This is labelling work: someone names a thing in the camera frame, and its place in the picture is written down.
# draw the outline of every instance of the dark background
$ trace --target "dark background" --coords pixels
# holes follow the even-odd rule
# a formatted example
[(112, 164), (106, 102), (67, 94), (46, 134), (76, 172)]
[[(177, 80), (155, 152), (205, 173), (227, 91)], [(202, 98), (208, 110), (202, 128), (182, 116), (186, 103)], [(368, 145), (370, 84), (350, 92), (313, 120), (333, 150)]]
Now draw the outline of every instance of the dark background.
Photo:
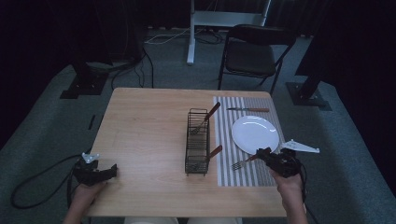
[[(210, 4), (196, 2), (196, 9)], [(219, 2), (219, 9), (261, 12), (264, 1)], [(392, 1), (284, 0), (276, 1), (268, 18), (270, 25), (314, 36), (297, 75), (334, 85), (393, 193), (395, 9)], [(132, 28), (128, 39), (127, 24)], [(51, 79), (68, 64), (131, 60), (141, 54), (138, 45), (144, 32), (140, 26), (171, 29), (189, 25), (187, 0), (2, 1), (0, 147)]]

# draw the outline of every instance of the gray carpet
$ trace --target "gray carpet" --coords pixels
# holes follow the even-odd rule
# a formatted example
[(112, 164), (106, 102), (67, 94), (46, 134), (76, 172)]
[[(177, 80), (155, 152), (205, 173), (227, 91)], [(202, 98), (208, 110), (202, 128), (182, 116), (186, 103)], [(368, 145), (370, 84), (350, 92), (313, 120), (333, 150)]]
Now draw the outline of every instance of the gray carpet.
[[(159, 33), (180, 31), (151, 31), (150, 35)], [(199, 37), (213, 39), (204, 35)], [(321, 83), (318, 88), (332, 111), (292, 103), (285, 83), (304, 82), (305, 77), (294, 74), (309, 43), (310, 39), (298, 39), (284, 62), (273, 94), (285, 139), (320, 148), (320, 154), (298, 154), (308, 172), (306, 204), (319, 223), (395, 223), (395, 197), (376, 168), (334, 87)], [(187, 38), (176, 38), (160, 45), (147, 44), (145, 49), (154, 64), (155, 88), (215, 90), (222, 48), (221, 44), (197, 43), (195, 63), (188, 66)], [(144, 88), (151, 88), (150, 72), (149, 60), (145, 58), (135, 70), (113, 72), (110, 76), (118, 74), (114, 80), (115, 87), (144, 85)], [(73, 68), (67, 66), (54, 77), (25, 121), (0, 151), (0, 223), (62, 222), (66, 212), (65, 185), (47, 203), (32, 209), (11, 207), (9, 197), (12, 190), (28, 176), (92, 146), (100, 125), (100, 119), (90, 125), (92, 116), (101, 118), (105, 114), (112, 92), (110, 79), (101, 95), (81, 95), (77, 100), (60, 99), (74, 75)], [(263, 87), (258, 86), (259, 82), (255, 78), (227, 76), (222, 89), (269, 91), (271, 78)], [(58, 186), (73, 162), (56, 167), (21, 189), (18, 202), (29, 204), (43, 199)], [(122, 223), (122, 218), (95, 217), (92, 223)], [(244, 223), (287, 222), (283, 217), (263, 217), (244, 218)]]

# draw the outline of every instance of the striped placemat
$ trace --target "striped placemat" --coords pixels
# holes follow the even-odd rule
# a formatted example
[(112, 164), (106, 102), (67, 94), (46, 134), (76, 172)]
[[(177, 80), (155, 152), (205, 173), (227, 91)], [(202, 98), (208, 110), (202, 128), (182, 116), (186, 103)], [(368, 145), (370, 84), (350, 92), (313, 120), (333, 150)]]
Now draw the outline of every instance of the striped placemat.
[[(249, 162), (246, 167), (237, 171), (231, 169), (232, 164), (250, 157), (235, 144), (232, 138), (233, 123), (239, 118), (252, 115), (267, 119), (279, 133), (279, 145), (285, 142), (272, 99), (215, 96), (213, 102), (214, 104), (221, 103), (221, 107), (215, 113), (216, 145), (223, 146), (217, 159), (218, 185), (223, 187), (275, 186), (275, 180), (269, 174), (268, 167), (262, 160)], [(227, 110), (229, 107), (265, 107), (269, 108), (270, 112), (230, 111)]]

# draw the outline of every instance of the black wire basket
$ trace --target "black wire basket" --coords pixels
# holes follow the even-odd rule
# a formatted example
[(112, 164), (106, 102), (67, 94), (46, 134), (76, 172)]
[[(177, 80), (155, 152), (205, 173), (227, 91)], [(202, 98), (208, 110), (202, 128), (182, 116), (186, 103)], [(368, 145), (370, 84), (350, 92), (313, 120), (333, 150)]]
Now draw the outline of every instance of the black wire basket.
[(185, 172), (207, 174), (209, 166), (210, 128), (206, 109), (190, 109), (187, 127)]

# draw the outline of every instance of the wooden table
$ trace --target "wooden table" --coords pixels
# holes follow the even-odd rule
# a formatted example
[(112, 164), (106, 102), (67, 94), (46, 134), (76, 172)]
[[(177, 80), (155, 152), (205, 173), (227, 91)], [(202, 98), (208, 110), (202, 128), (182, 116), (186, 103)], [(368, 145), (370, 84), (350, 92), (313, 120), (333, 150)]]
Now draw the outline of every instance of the wooden table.
[[(214, 96), (270, 98), (260, 91), (115, 89), (92, 153), (101, 156), (100, 170), (116, 163), (118, 176), (88, 216), (284, 217), (276, 187), (218, 187), (216, 158), (207, 175), (185, 174), (188, 112), (209, 110)], [(211, 125), (212, 149), (214, 133)]]

